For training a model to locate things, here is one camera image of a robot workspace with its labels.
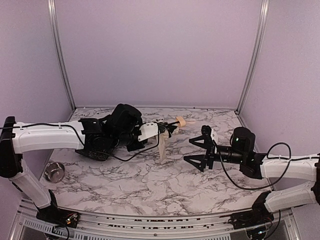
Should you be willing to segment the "beige and black folding umbrella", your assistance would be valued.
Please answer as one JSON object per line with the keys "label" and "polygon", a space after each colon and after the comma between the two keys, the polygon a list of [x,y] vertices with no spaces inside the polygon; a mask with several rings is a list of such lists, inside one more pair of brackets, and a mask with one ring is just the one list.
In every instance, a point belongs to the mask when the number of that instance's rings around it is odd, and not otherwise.
{"label": "beige and black folding umbrella", "polygon": [[[160,122],[165,122],[166,124],[178,125],[178,130],[174,131],[172,136],[177,135],[180,128],[184,128],[185,126],[193,125],[196,123],[195,120],[185,120],[182,116],[176,116],[173,122],[167,122],[167,121],[164,121],[163,119],[161,119]],[[157,149],[158,149],[159,157],[154,162],[158,165],[163,165],[168,161],[166,148],[169,145],[168,142],[171,137],[168,137],[168,135],[165,133],[161,133],[159,135],[156,135],[155,138],[158,144]]]}

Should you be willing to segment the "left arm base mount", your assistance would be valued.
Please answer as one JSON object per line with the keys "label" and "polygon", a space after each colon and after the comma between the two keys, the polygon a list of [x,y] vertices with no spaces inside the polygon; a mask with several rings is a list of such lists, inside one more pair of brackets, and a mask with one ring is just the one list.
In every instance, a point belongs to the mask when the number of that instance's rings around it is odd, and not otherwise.
{"label": "left arm base mount", "polygon": [[52,190],[49,189],[48,192],[50,195],[50,205],[45,208],[37,207],[36,218],[52,224],[59,224],[75,229],[79,223],[80,213],[59,208]]}

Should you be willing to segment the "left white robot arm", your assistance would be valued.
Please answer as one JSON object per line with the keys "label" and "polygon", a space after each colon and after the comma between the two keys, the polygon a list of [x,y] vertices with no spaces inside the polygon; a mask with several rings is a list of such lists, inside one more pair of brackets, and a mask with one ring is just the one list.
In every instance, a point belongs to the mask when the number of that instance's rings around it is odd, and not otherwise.
{"label": "left white robot arm", "polygon": [[81,118],[60,123],[17,122],[14,116],[5,119],[0,133],[0,176],[9,179],[27,195],[39,213],[60,212],[55,195],[46,189],[30,171],[23,153],[38,150],[72,149],[76,153],[105,161],[119,146],[127,151],[147,151],[148,139],[156,137],[156,148],[164,154],[160,136],[169,136],[185,126],[181,117],[174,122],[143,122],[142,113],[135,107],[119,103],[113,112],[102,118]]}

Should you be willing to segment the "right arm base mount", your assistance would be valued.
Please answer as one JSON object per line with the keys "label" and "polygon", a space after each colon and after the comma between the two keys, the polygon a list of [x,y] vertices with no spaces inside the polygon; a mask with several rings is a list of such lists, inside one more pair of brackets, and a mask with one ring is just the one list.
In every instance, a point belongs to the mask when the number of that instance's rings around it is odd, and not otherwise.
{"label": "right arm base mount", "polygon": [[274,215],[268,211],[265,203],[271,191],[261,193],[251,206],[251,210],[232,213],[228,220],[235,230],[261,225],[273,221]]}

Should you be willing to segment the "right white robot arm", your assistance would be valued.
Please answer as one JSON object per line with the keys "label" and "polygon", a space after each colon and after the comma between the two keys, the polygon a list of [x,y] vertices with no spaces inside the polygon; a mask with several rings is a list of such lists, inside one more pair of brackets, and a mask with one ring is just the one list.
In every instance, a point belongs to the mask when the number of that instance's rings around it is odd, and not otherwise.
{"label": "right white robot arm", "polygon": [[254,151],[256,136],[248,128],[236,127],[230,146],[218,145],[208,125],[201,136],[191,138],[192,145],[205,149],[205,154],[184,156],[184,161],[203,172],[213,169],[214,162],[238,164],[239,171],[251,179],[303,179],[306,182],[279,191],[265,191],[252,205],[252,210],[274,213],[279,210],[320,202],[320,156],[311,154],[293,157]]}

